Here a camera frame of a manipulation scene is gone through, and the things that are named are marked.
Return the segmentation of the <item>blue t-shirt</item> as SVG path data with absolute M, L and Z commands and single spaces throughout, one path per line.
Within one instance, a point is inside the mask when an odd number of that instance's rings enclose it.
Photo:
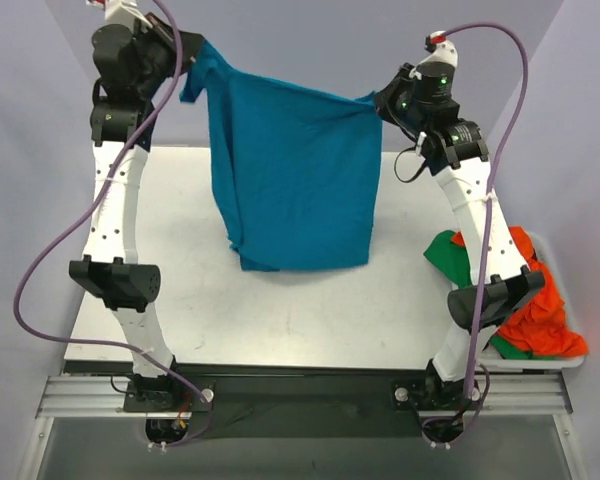
M 232 67 L 204 43 L 180 99 L 205 96 L 211 188 L 245 271 L 365 265 L 382 123 L 371 96 L 345 98 Z

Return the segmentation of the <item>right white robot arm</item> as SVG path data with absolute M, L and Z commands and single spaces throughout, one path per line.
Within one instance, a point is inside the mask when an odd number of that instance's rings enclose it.
M 415 142 L 413 151 L 444 192 L 468 255 L 470 283 L 447 296 L 451 326 L 423 383 L 428 404 L 445 408 L 459 386 L 473 389 L 476 357 L 496 330 L 544 287 L 519 252 L 490 184 L 492 165 L 479 126 L 460 117 L 442 62 L 403 64 L 374 97 L 378 115 Z

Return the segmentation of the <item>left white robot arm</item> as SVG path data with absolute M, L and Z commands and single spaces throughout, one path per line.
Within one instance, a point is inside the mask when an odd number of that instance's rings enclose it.
M 99 299 L 118 321 L 132 354 L 127 396 L 168 412 L 186 398 L 184 385 L 166 373 L 175 368 L 157 319 L 161 286 L 156 265 L 142 264 L 136 248 L 139 188 L 151 149 L 153 97 L 168 78 L 191 65 L 198 34 L 175 34 L 155 16 L 146 26 L 111 24 L 92 36 L 99 72 L 90 115 L 96 208 L 81 259 L 69 275 Z

